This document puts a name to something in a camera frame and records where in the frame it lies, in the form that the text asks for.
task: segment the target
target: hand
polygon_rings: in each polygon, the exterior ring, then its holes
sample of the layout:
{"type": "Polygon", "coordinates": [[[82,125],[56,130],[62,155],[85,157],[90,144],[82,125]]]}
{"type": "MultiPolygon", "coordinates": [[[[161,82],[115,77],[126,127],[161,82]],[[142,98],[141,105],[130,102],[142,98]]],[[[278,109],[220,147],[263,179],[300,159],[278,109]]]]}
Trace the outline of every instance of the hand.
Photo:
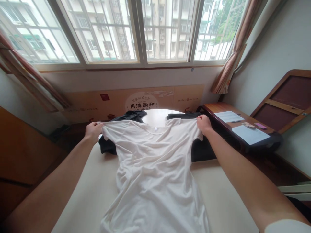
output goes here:
{"type": "Polygon", "coordinates": [[[210,119],[206,115],[200,115],[197,117],[197,125],[203,134],[213,131],[210,119]]]}
{"type": "Polygon", "coordinates": [[[104,123],[92,122],[88,124],[85,129],[85,139],[91,140],[94,145],[98,142],[98,137],[101,134],[101,128],[104,126],[104,123]]]}

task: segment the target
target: window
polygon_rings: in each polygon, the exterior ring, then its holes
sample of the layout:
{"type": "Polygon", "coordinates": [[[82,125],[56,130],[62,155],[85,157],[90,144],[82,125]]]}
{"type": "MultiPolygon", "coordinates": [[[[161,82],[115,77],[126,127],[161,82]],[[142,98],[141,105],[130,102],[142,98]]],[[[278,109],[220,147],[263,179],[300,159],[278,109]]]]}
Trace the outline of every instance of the window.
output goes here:
{"type": "Polygon", "coordinates": [[[54,51],[56,50],[53,46],[53,44],[51,43],[51,41],[49,39],[46,39],[47,43],[49,44],[50,48],[53,49],[54,51]]]}
{"type": "Polygon", "coordinates": [[[15,49],[17,50],[23,50],[22,47],[19,45],[19,43],[14,39],[13,36],[9,35],[9,38],[11,40],[11,42],[13,43],[13,45],[15,46],[15,49]]]}
{"type": "MultiPolygon", "coordinates": [[[[173,20],[173,21],[172,21],[172,27],[175,27],[177,24],[178,24],[178,21],[177,21],[177,20],[173,20]]],[[[177,30],[176,30],[175,28],[172,29],[172,33],[176,33],[176,31],[177,31],[177,30]]]]}
{"type": "Polygon", "coordinates": [[[201,25],[200,25],[200,33],[205,33],[207,29],[207,22],[206,21],[202,21],[201,25]]]}
{"type": "Polygon", "coordinates": [[[119,0],[110,0],[112,3],[113,7],[119,7],[119,0]]]}
{"type": "Polygon", "coordinates": [[[115,13],[115,23],[122,24],[121,15],[119,13],[115,13]]]}
{"type": "Polygon", "coordinates": [[[130,54],[129,54],[129,52],[127,52],[127,51],[123,52],[123,58],[124,58],[125,60],[129,60],[129,59],[130,59],[130,54]]]}
{"type": "Polygon", "coordinates": [[[222,65],[246,2],[0,0],[0,30],[39,70],[222,65]]]}
{"type": "Polygon", "coordinates": [[[110,41],[103,41],[104,42],[104,47],[105,47],[105,50],[110,50],[110,51],[113,51],[113,48],[112,48],[112,44],[110,41]]]}
{"type": "Polygon", "coordinates": [[[151,18],[144,18],[144,25],[151,26],[151,18]]]}
{"type": "Polygon", "coordinates": [[[4,5],[3,8],[6,14],[10,17],[11,21],[23,23],[27,22],[16,6],[4,5]]]}
{"type": "Polygon", "coordinates": [[[164,52],[165,51],[165,44],[160,44],[160,52],[164,52]]]}
{"type": "Polygon", "coordinates": [[[185,42],[184,41],[180,41],[179,42],[179,51],[183,51],[185,49],[185,42]]]}
{"type": "Polygon", "coordinates": [[[78,21],[81,28],[88,28],[86,18],[78,17],[78,21]]]}
{"type": "Polygon", "coordinates": [[[204,4],[204,11],[205,12],[209,12],[209,10],[210,10],[210,2],[209,1],[205,1],[205,4],[204,4]]]}
{"type": "Polygon", "coordinates": [[[153,41],[152,40],[146,40],[146,50],[147,51],[152,51],[153,50],[153,41]]]}
{"type": "Polygon", "coordinates": [[[194,61],[227,58],[245,2],[205,0],[194,61]]]}
{"type": "Polygon", "coordinates": [[[173,0],[173,9],[178,10],[178,0],[173,0]]]}
{"type": "Polygon", "coordinates": [[[164,16],[164,6],[163,6],[163,5],[161,5],[161,6],[159,7],[159,16],[160,16],[160,17],[163,17],[163,16],[164,16]]]}
{"type": "Polygon", "coordinates": [[[31,20],[33,21],[33,23],[34,23],[35,25],[38,25],[39,22],[38,22],[38,20],[36,19],[36,17],[33,15],[32,11],[31,11],[30,9],[28,9],[27,7],[25,7],[25,9],[27,10],[27,13],[28,13],[29,17],[31,18],[31,20]]]}
{"type": "Polygon", "coordinates": [[[187,21],[186,20],[181,21],[180,31],[181,32],[187,32],[187,21]]]}
{"type": "Polygon", "coordinates": [[[189,10],[190,0],[183,0],[182,1],[182,10],[189,10]]]}
{"type": "Polygon", "coordinates": [[[44,44],[40,41],[40,39],[37,37],[32,38],[31,36],[28,35],[24,35],[24,37],[28,40],[28,42],[30,43],[30,45],[35,49],[35,50],[44,50],[46,49],[44,44]]]}
{"type": "Polygon", "coordinates": [[[172,42],[172,49],[171,49],[172,52],[175,52],[175,47],[176,47],[176,42],[172,42]]]}
{"type": "Polygon", "coordinates": [[[120,44],[121,44],[123,47],[127,47],[127,42],[126,42],[126,38],[125,38],[125,35],[124,35],[124,34],[121,34],[121,35],[120,35],[120,44]]]}
{"type": "Polygon", "coordinates": [[[87,40],[87,43],[91,50],[97,50],[97,46],[94,40],[87,40]]]}

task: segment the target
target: round white table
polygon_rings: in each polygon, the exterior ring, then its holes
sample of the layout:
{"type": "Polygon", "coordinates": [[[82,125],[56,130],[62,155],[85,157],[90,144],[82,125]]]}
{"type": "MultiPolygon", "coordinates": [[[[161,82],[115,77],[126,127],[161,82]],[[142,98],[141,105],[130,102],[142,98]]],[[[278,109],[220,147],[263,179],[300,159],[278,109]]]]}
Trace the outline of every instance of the round white table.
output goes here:
{"type": "MultiPolygon", "coordinates": [[[[169,113],[181,113],[166,109],[151,109],[146,112],[148,114],[143,117],[144,123],[155,127],[164,126],[169,113]]],[[[118,157],[101,154],[97,143],[52,232],[99,233],[101,219],[118,194],[115,179],[117,168],[118,157]]],[[[194,162],[191,173],[205,204],[210,233],[259,232],[217,160],[194,162]]]]}

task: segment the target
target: tree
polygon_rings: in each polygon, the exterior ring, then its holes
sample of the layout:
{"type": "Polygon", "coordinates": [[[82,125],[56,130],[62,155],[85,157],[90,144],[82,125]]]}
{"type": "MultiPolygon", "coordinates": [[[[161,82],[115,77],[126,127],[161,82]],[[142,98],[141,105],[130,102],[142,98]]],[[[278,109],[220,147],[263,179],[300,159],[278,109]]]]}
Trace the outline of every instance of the tree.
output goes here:
{"type": "Polygon", "coordinates": [[[214,21],[212,22],[212,25],[210,26],[209,30],[209,33],[211,34],[217,33],[218,35],[222,36],[217,36],[215,39],[212,39],[211,40],[212,44],[219,44],[220,41],[224,43],[233,40],[236,34],[236,30],[238,28],[238,24],[242,17],[245,1],[246,0],[235,0],[233,2],[233,0],[223,0],[222,2],[223,8],[221,10],[218,10],[217,15],[215,16],[214,21]],[[233,8],[238,5],[243,6],[241,9],[237,8],[234,11],[230,12],[231,7],[233,8]]]}

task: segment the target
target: wooden board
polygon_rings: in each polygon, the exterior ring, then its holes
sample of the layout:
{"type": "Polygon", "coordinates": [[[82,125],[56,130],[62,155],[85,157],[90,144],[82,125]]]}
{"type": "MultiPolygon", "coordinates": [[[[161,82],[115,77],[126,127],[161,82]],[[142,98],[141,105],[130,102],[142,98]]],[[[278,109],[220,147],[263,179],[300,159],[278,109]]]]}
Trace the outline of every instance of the wooden board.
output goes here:
{"type": "Polygon", "coordinates": [[[290,70],[251,114],[279,133],[311,114],[311,71],[290,70]]]}
{"type": "Polygon", "coordinates": [[[66,154],[34,128],[0,107],[0,178],[33,185],[66,154]]]}
{"type": "Polygon", "coordinates": [[[171,109],[195,111],[205,85],[153,87],[65,93],[72,104],[62,114],[72,123],[111,120],[128,110],[171,109]]]}

